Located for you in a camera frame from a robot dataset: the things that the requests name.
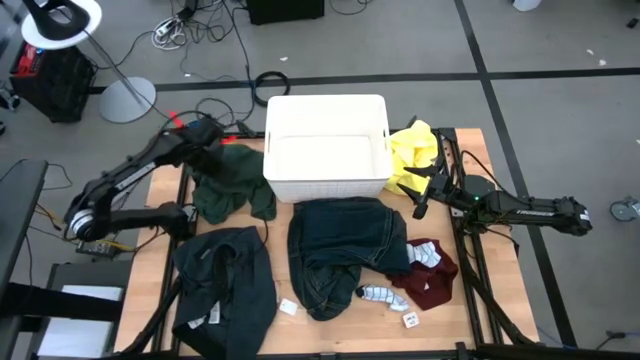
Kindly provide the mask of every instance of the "black box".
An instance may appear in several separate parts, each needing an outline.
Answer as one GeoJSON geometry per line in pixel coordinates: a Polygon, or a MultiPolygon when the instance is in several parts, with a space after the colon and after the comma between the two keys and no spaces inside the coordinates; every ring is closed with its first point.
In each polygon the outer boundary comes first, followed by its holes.
{"type": "Polygon", "coordinates": [[[95,76],[91,62],[75,46],[42,50],[26,43],[10,73],[15,93],[54,123],[80,121],[95,76]]]}
{"type": "Polygon", "coordinates": [[[324,0],[247,0],[251,23],[317,19],[324,16],[324,0]]]}

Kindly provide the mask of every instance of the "laundry basket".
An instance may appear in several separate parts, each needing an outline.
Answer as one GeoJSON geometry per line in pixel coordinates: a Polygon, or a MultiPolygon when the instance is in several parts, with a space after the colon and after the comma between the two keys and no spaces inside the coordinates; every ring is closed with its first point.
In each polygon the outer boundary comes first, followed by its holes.
{"type": "Polygon", "coordinates": [[[393,173],[380,95],[274,96],[264,177],[278,200],[376,197],[393,173]]]}

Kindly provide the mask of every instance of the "blue jeans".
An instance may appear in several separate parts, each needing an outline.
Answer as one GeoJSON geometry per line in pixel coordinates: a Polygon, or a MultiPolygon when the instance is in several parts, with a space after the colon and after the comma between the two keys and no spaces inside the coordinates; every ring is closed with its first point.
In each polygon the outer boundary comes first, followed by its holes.
{"type": "Polygon", "coordinates": [[[388,275],[411,272],[402,216],[378,199],[312,200],[295,204],[289,224],[291,283],[316,320],[351,303],[362,266],[388,275]]]}

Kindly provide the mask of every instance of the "denim jeans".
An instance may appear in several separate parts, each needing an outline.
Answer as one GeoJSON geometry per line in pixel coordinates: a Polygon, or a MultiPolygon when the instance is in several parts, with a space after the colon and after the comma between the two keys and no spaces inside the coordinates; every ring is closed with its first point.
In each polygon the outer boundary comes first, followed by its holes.
{"type": "Polygon", "coordinates": [[[411,272],[402,216],[378,199],[312,200],[295,204],[289,224],[291,283],[316,320],[351,303],[362,266],[387,275],[411,272]]]}

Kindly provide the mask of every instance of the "wooden tabletop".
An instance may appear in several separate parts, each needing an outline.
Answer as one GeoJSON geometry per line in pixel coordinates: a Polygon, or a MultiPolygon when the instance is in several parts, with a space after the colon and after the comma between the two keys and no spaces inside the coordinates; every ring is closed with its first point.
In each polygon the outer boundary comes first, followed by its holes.
{"type": "MultiPolygon", "coordinates": [[[[482,131],[480,129],[457,129],[456,131],[460,150],[471,151],[489,170],[492,170],[482,131]]],[[[262,140],[238,140],[238,143],[246,144],[260,151],[263,147],[262,140]]],[[[465,158],[464,167],[467,174],[486,175],[470,157],[465,158]]],[[[163,167],[154,172],[147,198],[148,206],[155,207],[167,201],[175,201],[180,172],[180,169],[172,167],[163,167]]],[[[188,202],[190,202],[190,197],[191,191],[189,190],[188,202]]],[[[440,240],[442,249],[451,256],[454,262],[458,262],[451,221],[446,206],[432,201],[429,203],[427,216],[422,220],[416,220],[411,217],[414,206],[406,196],[394,195],[384,190],[379,198],[385,205],[402,214],[407,223],[409,239],[440,240]]],[[[277,218],[268,223],[269,242],[267,247],[271,258],[278,301],[287,298],[299,304],[291,287],[287,257],[287,231],[292,216],[292,205],[278,203],[277,211],[277,218]]],[[[223,224],[210,225],[200,219],[198,233],[223,227],[246,226],[256,226],[264,239],[266,234],[264,223],[262,220],[251,217],[248,205],[229,216],[223,224]]],[[[508,234],[506,227],[495,226],[493,229],[508,234]]],[[[152,235],[151,230],[141,230],[138,243],[145,242],[152,235]]],[[[496,300],[526,336],[537,340],[536,326],[513,245],[508,239],[492,233],[482,235],[481,239],[496,300]]],[[[472,249],[469,240],[467,240],[467,244],[467,247],[472,249]]],[[[168,247],[168,236],[162,236],[140,251],[134,259],[116,338],[116,350],[124,349],[133,341],[158,305],[168,247]]],[[[389,280],[385,279],[384,275],[368,269],[362,270],[360,283],[391,287],[389,280]]],[[[449,350],[454,349],[455,343],[460,341],[464,342],[468,348],[474,347],[460,274],[454,281],[452,300],[427,311],[421,311],[403,289],[393,289],[409,301],[411,304],[409,312],[418,313],[419,326],[406,329],[402,322],[401,313],[388,310],[386,304],[365,301],[354,296],[347,310],[335,319],[325,322],[313,320],[306,314],[303,307],[298,309],[295,316],[278,311],[267,332],[260,353],[449,350]]],[[[490,341],[491,332],[486,311],[477,295],[476,298],[479,304],[478,310],[483,334],[485,340],[490,341]]],[[[170,329],[175,315],[175,306],[174,303],[167,315],[163,339],[164,349],[170,347],[170,329]]],[[[180,354],[197,355],[184,344],[181,346],[180,354]]]]}

